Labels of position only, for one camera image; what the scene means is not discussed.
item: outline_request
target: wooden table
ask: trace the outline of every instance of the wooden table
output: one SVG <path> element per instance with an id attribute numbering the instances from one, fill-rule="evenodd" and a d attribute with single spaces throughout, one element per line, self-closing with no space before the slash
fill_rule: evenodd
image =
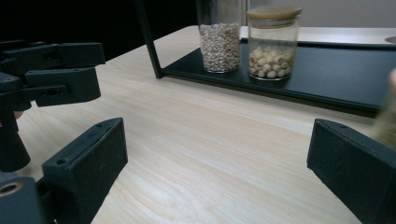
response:
<path id="1" fill-rule="evenodd" d="M 364 32 L 371 43 L 396 35 L 396 29 L 346 29 L 339 35 L 334 30 L 340 32 L 302 28 L 300 38 L 318 34 L 319 41 L 338 36 L 359 42 Z M 187 27 L 157 40 L 162 66 L 198 48 L 197 32 Z M 129 162 L 93 223 L 359 223 L 306 167 L 306 156 L 315 119 L 365 134 L 372 119 L 156 79 L 145 46 L 96 71 L 101 98 L 34 105 L 18 119 L 32 157 L 19 174 L 35 179 L 45 160 L 92 125 L 124 119 Z"/>

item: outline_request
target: black shelf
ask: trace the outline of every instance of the black shelf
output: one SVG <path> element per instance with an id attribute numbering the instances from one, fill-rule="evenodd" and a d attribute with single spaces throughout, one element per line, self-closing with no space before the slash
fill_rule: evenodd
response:
<path id="1" fill-rule="evenodd" d="M 139 19 L 157 78 L 204 82 L 366 117 L 374 117 L 388 95 L 389 72 L 396 67 L 396 46 L 392 45 L 300 42 L 292 75 L 282 80 L 259 80 L 248 74 L 246 39 L 240 45 L 240 67 L 232 72 L 206 72 L 199 49 L 161 68 L 148 18 L 140 7 Z"/>

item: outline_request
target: chickpeas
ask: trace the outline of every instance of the chickpeas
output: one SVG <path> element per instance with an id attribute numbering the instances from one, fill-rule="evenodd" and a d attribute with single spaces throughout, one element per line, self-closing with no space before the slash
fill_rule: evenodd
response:
<path id="1" fill-rule="evenodd" d="M 249 72 L 254 77 L 276 79 L 291 74 L 291 50 L 257 47 L 249 53 Z"/>

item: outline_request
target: cork lid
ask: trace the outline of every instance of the cork lid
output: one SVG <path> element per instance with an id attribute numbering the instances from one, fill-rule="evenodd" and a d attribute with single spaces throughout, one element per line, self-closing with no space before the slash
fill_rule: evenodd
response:
<path id="1" fill-rule="evenodd" d="M 302 10 L 295 6 L 265 6 L 249 10 L 247 16 L 256 20 L 284 21 L 296 18 Z"/>

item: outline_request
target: black mechanical part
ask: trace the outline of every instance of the black mechanical part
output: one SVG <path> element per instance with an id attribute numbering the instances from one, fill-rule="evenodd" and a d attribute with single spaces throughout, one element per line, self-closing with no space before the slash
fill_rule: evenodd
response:
<path id="1" fill-rule="evenodd" d="M 362 223 L 396 223 L 396 151 L 316 119 L 307 166 Z"/>
<path id="2" fill-rule="evenodd" d="M 14 111 L 29 109 L 32 101 L 50 106 L 97 99 L 101 93 L 91 66 L 106 61 L 100 43 L 46 45 L 16 40 L 0 42 L 0 49 L 0 171 L 13 172 L 30 161 Z"/>
<path id="3" fill-rule="evenodd" d="M 44 216 L 35 181 L 19 177 L 0 183 L 1 223 L 48 223 Z"/>
<path id="4" fill-rule="evenodd" d="M 100 122 L 44 162 L 36 185 L 30 178 L 0 184 L 0 218 L 7 224 L 91 223 L 127 162 L 123 120 Z"/>

